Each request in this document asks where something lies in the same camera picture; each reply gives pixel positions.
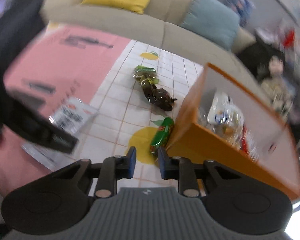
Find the pink mat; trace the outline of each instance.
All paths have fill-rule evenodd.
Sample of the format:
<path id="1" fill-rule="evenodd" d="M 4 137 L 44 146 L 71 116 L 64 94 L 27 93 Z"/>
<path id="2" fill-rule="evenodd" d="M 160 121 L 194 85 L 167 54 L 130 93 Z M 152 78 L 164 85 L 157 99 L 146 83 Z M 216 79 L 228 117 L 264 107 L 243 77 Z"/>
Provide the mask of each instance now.
<path id="1" fill-rule="evenodd" d="M 69 35 L 98 39 L 112 48 L 82 40 L 65 42 Z M 18 89 L 43 98 L 40 112 L 49 116 L 67 97 L 78 97 L 89 103 L 114 62 L 129 43 L 122 38 L 97 30 L 66 26 L 32 45 L 10 67 L 5 76 L 7 90 Z M 29 87 L 29 82 L 44 83 L 55 88 L 51 95 Z M 0 148 L 0 194 L 38 179 L 49 171 L 21 149 L 23 140 L 9 129 Z"/>

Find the orange box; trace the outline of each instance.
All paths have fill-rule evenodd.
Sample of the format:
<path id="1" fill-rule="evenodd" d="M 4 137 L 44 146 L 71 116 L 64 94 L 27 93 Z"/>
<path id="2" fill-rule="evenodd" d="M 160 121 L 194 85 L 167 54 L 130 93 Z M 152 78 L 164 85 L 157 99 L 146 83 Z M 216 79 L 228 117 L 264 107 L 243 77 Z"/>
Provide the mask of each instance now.
<path id="1" fill-rule="evenodd" d="M 199 105 L 208 113 L 217 89 L 227 93 L 241 109 L 259 150 L 257 162 L 198 124 Z M 276 187 L 291 200 L 300 198 L 300 162 L 290 128 L 246 87 L 212 64 L 204 67 L 185 97 L 167 153 L 187 157 L 193 163 L 215 160 Z"/>

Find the beige sofa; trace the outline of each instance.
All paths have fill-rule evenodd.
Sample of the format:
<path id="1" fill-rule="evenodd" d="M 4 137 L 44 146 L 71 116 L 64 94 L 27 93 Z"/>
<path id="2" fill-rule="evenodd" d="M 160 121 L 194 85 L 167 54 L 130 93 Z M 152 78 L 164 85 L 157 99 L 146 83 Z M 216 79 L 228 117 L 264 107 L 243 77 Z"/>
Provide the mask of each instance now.
<path id="1" fill-rule="evenodd" d="M 82 1 L 46 0 L 44 12 L 52 21 L 83 25 L 135 39 L 201 65 L 211 62 L 268 103 L 255 79 L 233 54 L 253 44 L 254 36 L 239 28 L 231 53 L 179 27 L 192 0 L 151 0 L 143 15 L 106 6 L 80 5 Z"/>

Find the light blue pillow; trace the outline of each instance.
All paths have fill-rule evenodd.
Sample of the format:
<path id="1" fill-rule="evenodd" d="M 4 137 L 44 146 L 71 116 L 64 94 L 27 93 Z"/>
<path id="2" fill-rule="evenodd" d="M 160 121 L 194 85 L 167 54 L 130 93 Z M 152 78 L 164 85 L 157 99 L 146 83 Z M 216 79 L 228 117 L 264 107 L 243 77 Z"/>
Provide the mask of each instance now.
<path id="1" fill-rule="evenodd" d="M 180 27 L 230 50 L 240 17 L 217 0 L 194 0 Z"/>

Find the green cylindrical object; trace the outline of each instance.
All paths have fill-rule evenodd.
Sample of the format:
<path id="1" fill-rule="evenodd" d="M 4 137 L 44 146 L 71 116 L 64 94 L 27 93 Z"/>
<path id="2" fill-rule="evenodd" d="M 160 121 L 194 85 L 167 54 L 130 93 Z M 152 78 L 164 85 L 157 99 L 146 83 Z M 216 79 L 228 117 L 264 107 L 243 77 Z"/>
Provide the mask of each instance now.
<path id="1" fill-rule="evenodd" d="M 166 117 L 163 120 L 161 126 L 158 128 L 150 144 L 150 152 L 153 155 L 157 154 L 157 149 L 159 149 L 159 147 L 166 146 L 170 134 L 172 132 L 173 126 L 174 126 L 174 122 L 170 117 Z"/>

